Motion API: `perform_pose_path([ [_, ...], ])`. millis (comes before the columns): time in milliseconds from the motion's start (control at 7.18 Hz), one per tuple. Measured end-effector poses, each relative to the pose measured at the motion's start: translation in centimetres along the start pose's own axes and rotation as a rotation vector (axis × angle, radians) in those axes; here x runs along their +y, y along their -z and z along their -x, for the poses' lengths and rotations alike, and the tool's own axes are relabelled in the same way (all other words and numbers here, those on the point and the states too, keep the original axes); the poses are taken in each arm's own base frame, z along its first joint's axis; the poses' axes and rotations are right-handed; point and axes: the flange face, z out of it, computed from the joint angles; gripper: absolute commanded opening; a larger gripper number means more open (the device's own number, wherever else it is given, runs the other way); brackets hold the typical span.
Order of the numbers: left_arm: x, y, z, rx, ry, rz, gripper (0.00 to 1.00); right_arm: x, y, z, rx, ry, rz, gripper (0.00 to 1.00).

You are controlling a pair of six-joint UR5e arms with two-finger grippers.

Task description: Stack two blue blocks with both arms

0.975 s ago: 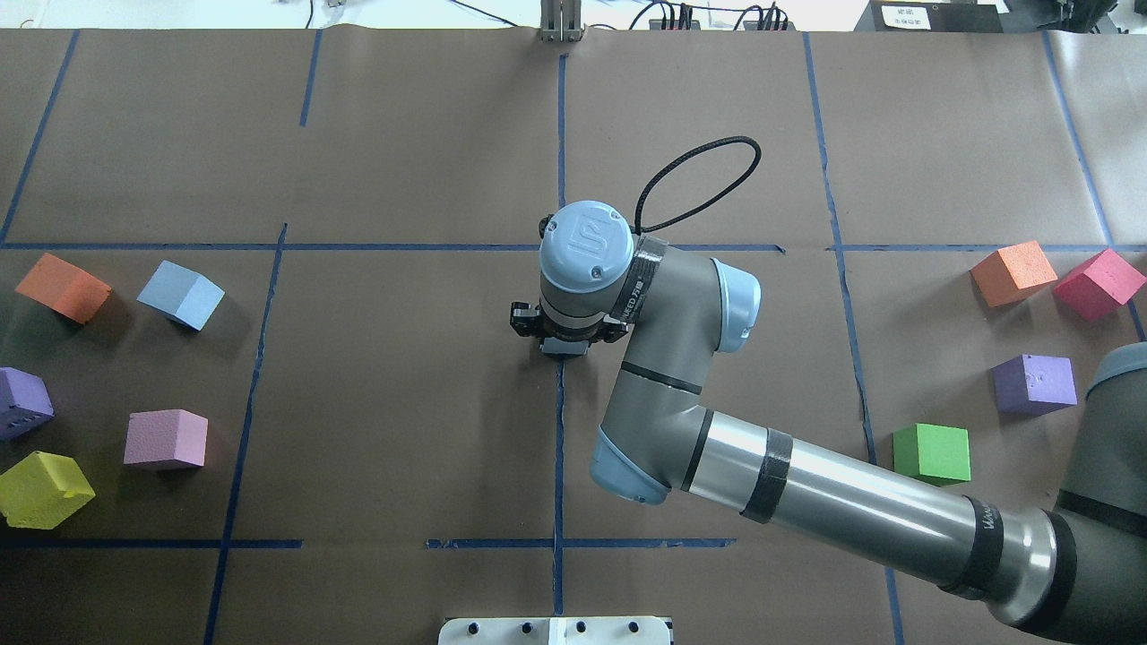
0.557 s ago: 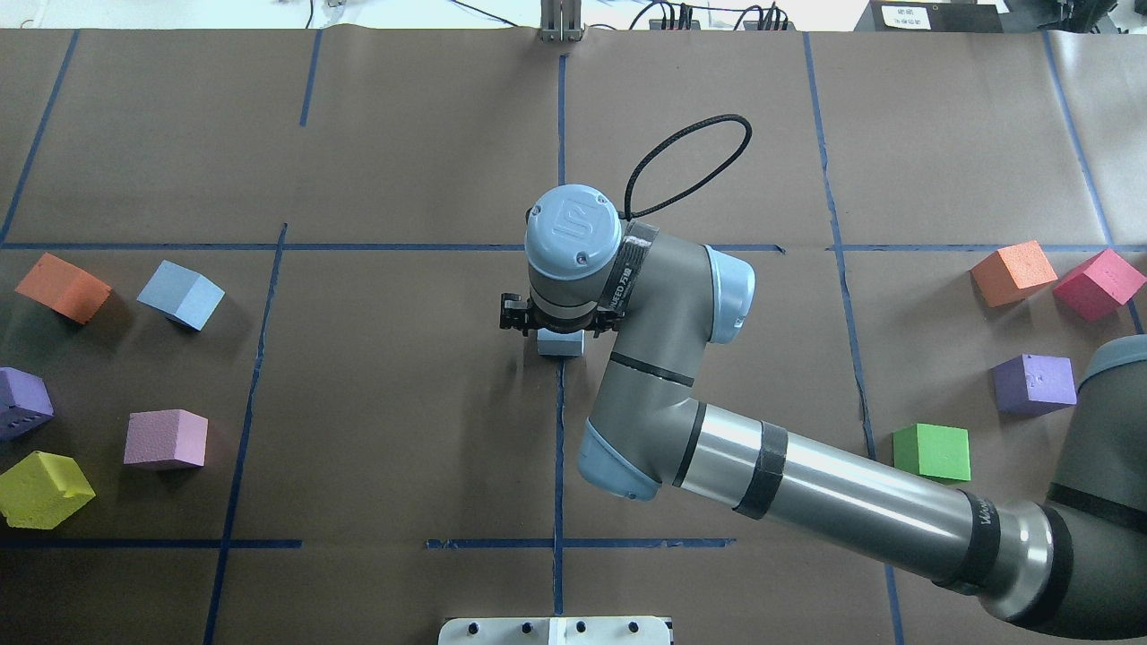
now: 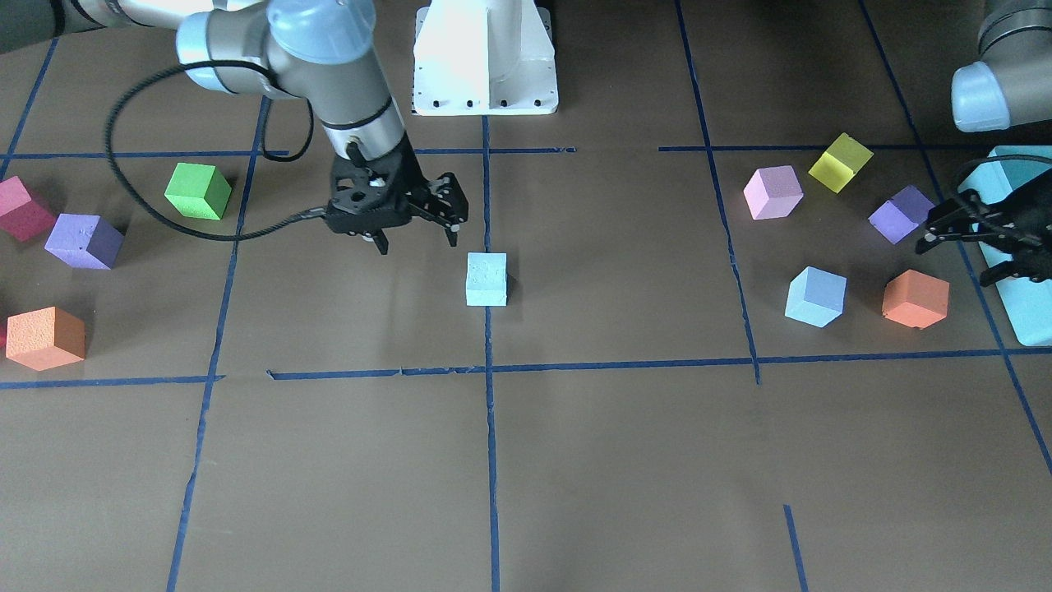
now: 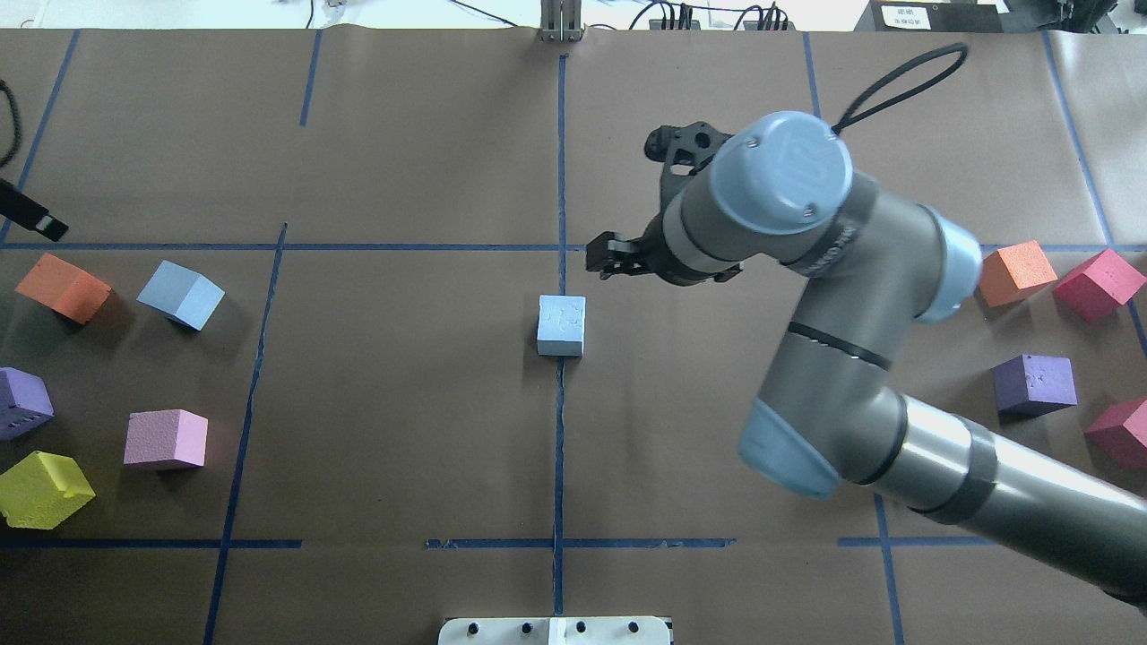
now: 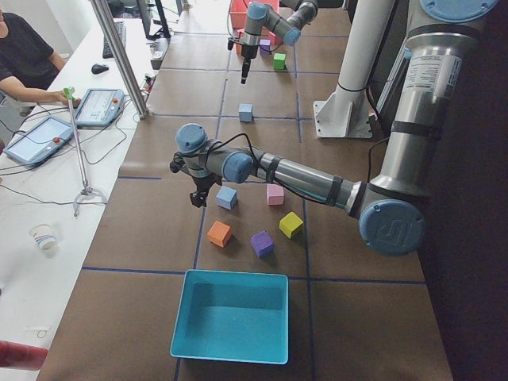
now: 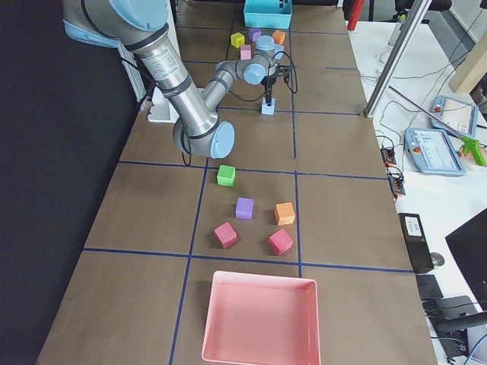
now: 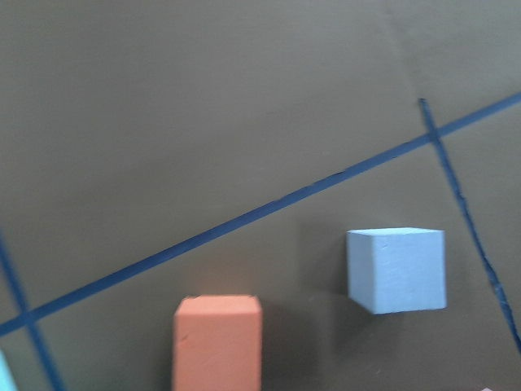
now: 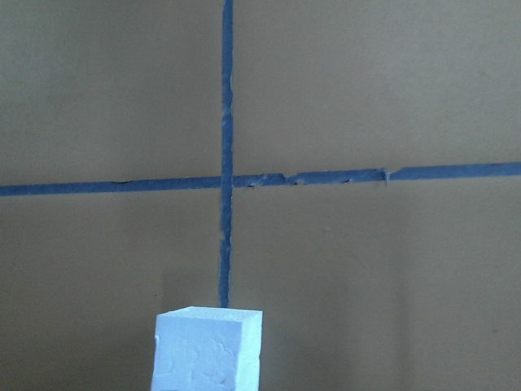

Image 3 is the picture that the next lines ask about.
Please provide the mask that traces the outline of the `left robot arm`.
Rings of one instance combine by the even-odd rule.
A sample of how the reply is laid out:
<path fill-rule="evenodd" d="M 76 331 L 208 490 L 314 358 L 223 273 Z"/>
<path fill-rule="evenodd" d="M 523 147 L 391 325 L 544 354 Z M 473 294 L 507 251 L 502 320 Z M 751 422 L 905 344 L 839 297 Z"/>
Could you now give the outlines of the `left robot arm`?
<path fill-rule="evenodd" d="M 1051 8 L 1048 1 L 988 1 L 977 37 L 978 60 L 954 72 L 951 108 L 962 132 L 1007 130 L 1050 120 Z M 1032 162 L 1050 157 L 1027 154 L 989 156 L 966 162 L 955 191 L 925 221 L 916 252 L 924 254 L 950 241 L 983 243 L 1009 259 L 982 273 L 982 286 L 1002 280 L 1050 280 L 1051 173 L 1041 171 L 1004 199 L 983 202 L 967 176 L 987 164 Z"/>

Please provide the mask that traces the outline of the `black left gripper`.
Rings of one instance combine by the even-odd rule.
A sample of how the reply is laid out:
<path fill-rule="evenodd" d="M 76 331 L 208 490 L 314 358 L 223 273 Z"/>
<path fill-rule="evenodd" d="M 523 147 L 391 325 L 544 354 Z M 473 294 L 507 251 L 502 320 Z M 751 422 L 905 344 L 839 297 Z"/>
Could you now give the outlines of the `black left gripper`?
<path fill-rule="evenodd" d="M 933 207 L 916 241 L 923 256 L 944 243 L 982 243 L 1008 256 L 980 274 L 982 286 L 1003 280 L 1033 284 L 1051 275 L 1051 173 L 1047 169 L 1004 199 L 988 205 L 974 188 Z"/>

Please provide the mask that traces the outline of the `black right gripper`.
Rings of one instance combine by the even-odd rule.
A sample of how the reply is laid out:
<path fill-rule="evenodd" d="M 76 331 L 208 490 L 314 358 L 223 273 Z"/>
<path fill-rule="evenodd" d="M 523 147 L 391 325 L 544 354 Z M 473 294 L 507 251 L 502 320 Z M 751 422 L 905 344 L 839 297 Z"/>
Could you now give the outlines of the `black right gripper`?
<path fill-rule="evenodd" d="M 355 140 L 346 143 L 346 154 L 335 157 L 331 169 L 332 195 L 325 208 L 331 232 L 373 234 L 378 252 L 387 256 L 390 240 L 384 229 L 421 218 L 443 228 L 450 247 L 458 246 L 469 203 L 454 173 L 426 178 L 407 136 L 375 159 L 366 158 Z"/>

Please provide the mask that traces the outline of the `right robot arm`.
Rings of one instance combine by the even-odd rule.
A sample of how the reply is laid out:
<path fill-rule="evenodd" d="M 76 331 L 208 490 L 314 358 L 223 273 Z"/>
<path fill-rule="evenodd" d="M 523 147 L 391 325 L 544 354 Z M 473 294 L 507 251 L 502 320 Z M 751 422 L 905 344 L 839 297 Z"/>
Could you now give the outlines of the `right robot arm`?
<path fill-rule="evenodd" d="M 451 247 L 469 218 L 454 173 L 428 179 L 373 48 L 371 1 L 4 1 L 2 52 L 82 30 L 174 30 L 178 64 L 121 94 L 103 127 L 103 154 L 121 187 L 173 231 L 210 241 L 247 241 L 321 219 L 335 234 L 361 236 L 387 252 L 385 231 L 423 219 Z M 113 148 L 132 98 L 185 74 L 203 89 L 302 99 L 335 154 L 325 206 L 244 234 L 208 234 L 161 215 L 132 186 Z"/>

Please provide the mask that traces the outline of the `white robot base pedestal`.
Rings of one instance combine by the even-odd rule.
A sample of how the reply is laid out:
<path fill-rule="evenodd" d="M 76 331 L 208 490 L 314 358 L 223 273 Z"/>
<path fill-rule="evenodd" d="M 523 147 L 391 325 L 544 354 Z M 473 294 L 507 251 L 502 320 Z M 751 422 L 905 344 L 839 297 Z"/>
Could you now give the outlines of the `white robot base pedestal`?
<path fill-rule="evenodd" d="M 555 113 L 548 1 L 432 1 L 416 14 L 411 109 L 425 117 Z"/>

